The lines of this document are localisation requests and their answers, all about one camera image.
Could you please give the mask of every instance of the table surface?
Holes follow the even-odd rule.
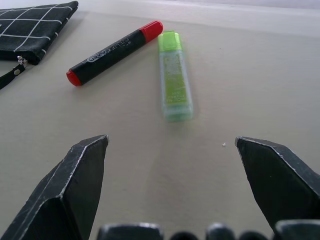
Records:
[[[152,20],[182,38],[191,121],[163,119],[155,40],[82,87],[66,79]],[[0,234],[73,144],[108,134],[91,240],[103,224],[135,222],[158,223],[167,237],[190,230],[203,239],[213,222],[269,236],[234,140],[286,145],[320,171],[319,20],[311,9],[80,1],[42,62],[0,91]],[[1,61],[0,74],[15,64]]]

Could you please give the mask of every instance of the black marker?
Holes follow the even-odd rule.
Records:
[[[150,22],[70,68],[66,73],[67,78],[75,86],[89,82],[104,70],[155,39],[162,33],[163,28],[160,21]]]

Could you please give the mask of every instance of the highlighter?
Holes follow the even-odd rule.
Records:
[[[180,35],[165,31],[158,36],[161,105],[168,122],[189,120],[194,107]]]

